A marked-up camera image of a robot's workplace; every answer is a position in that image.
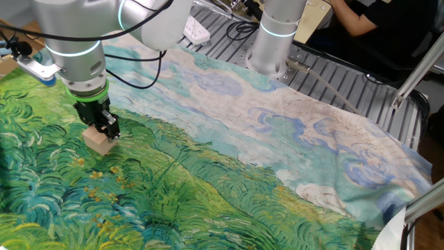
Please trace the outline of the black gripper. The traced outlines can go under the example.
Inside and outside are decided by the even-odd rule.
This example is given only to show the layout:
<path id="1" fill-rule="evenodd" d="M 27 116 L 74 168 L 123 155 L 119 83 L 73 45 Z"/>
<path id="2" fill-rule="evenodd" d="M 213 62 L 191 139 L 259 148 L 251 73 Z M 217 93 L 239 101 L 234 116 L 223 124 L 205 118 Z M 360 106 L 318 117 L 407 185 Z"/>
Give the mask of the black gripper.
<path id="1" fill-rule="evenodd" d="M 74 104 L 74 108 L 82 122 L 89 126 L 105 126 L 106 136 L 111 140 L 116 140 L 120 137 L 119 116 L 112 114 L 109 106 L 110 100 L 108 97 L 91 102 L 77 101 Z"/>

